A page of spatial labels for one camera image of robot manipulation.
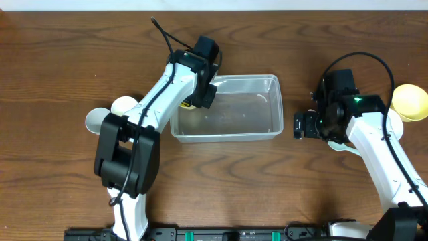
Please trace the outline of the light green plastic spoon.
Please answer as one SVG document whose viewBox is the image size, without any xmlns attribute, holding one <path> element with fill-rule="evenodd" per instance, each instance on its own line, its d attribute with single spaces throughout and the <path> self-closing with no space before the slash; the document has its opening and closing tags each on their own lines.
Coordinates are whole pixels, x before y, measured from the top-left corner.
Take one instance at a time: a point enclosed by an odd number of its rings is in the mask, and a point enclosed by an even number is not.
<svg viewBox="0 0 428 241">
<path fill-rule="evenodd" d="M 349 147 L 345 144 L 339 144 L 334 141 L 328 141 L 328 146 L 335 151 L 348 151 L 350 153 L 360 156 L 360 152 L 358 150 L 352 147 Z"/>
</svg>

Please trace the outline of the yellow plastic bowl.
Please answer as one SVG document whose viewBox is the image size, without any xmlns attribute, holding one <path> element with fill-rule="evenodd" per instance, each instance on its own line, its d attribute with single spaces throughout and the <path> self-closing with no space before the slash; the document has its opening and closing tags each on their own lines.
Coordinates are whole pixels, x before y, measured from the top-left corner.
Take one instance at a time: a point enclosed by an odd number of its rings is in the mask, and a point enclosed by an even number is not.
<svg viewBox="0 0 428 241">
<path fill-rule="evenodd" d="M 421 121 L 427 118 L 427 93 L 413 84 L 402 84 L 395 88 L 392 109 L 403 122 Z"/>
</svg>

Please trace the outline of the yellow plastic cup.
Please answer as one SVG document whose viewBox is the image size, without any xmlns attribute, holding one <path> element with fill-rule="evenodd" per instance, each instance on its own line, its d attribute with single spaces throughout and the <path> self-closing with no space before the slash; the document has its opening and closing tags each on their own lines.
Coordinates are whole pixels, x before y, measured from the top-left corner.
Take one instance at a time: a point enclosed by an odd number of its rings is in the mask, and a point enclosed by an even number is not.
<svg viewBox="0 0 428 241">
<path fill-rule="evenodd" d="M 179 105 L 181 108 L 184 108 L 186 110 L 193 110 L 195 109 L 195 106 L 193 106 L 192 104 L 186 103 L 186 102 L 182 102 Z"/>
</svg>

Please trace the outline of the grey plastic cup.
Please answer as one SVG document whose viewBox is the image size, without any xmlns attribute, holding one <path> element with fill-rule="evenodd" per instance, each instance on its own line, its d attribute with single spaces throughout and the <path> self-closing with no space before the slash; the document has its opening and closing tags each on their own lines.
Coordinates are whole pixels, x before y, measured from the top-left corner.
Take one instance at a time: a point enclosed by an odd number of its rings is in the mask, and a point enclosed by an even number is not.
<svg viewBox="0 0 428 241">
<path fill-rule="evenodd" d="M 101 124 L 105 117 L 110 114 L 107 108 L 95 108 L 91 110 L 85 119 L 85 126 L 88 131 L 96 135 L 100 134 Z"/>
</svg>

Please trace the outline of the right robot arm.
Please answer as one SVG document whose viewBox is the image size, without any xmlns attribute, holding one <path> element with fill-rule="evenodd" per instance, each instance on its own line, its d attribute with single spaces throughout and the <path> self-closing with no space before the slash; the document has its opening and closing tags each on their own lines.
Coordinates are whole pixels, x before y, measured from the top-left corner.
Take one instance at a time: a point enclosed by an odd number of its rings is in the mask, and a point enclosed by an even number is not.
<svg viewBox="0 0 428 241">
<path fill-rule="evenodd" d="M 321 240 L 426 240 L 427 185 L 394 134 L 377 95 L 361 95 L 350 69 L 321 79 L 312 95 L 317 110 L 294 115 L 294 138 L 352 143 L 376 187 L 383 215 L 373 226 L 355 220 L 328 222 Z"/>
</svg>

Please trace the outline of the white plastic bowl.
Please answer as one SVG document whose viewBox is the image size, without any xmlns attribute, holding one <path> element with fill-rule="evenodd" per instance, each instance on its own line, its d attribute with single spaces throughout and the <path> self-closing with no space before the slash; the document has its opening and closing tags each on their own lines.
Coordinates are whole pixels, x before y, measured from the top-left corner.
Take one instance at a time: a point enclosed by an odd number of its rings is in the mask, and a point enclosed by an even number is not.
<svg viewBox="0 0 428 241">
<path fill-rule="evenodd" d="M 388 118 L 389 118 L 392 130 L 394 132 L 394 135 L 396 139 L 399 140 L 404 133 L 403 122 L 400 116 L 393 109 L 389 109 Z"/>
</svg>

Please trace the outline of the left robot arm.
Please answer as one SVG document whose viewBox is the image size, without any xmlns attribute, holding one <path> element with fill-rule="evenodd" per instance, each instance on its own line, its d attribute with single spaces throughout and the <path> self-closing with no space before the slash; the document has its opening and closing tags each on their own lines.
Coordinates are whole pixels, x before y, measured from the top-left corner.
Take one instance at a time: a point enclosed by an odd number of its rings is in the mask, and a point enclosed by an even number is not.
<svg viewBox="0 0 428 241">
<path fill-rule="evenodd" d="M 141 240 L 148 228 L 145 195 L 160 166 L 161 133 L 180 105 L 210 108 L 222 53 L 205 36 L 195 46 L 175 50 L 160 80 L 134 107 L 108 114 L 100 125 L 94 173 L 109 191 L 115 223 L 103 240 Z"/>
</svg>

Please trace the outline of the cream white plastic cup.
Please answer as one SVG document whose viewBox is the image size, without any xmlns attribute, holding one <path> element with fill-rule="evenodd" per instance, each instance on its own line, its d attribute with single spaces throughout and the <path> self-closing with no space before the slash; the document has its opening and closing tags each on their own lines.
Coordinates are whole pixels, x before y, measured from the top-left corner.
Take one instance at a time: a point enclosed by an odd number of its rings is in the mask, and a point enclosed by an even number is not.
<svg viewBox="0 0 428 241">
<path fill-rule="evenodd" d="M 131 96 L 121 96 L 117 98 L 110 108 L 110 112 L 117 116 L 122 116 L 124 113 L 133 109 L 138 104 L 138 101 Z"/>
</svg>

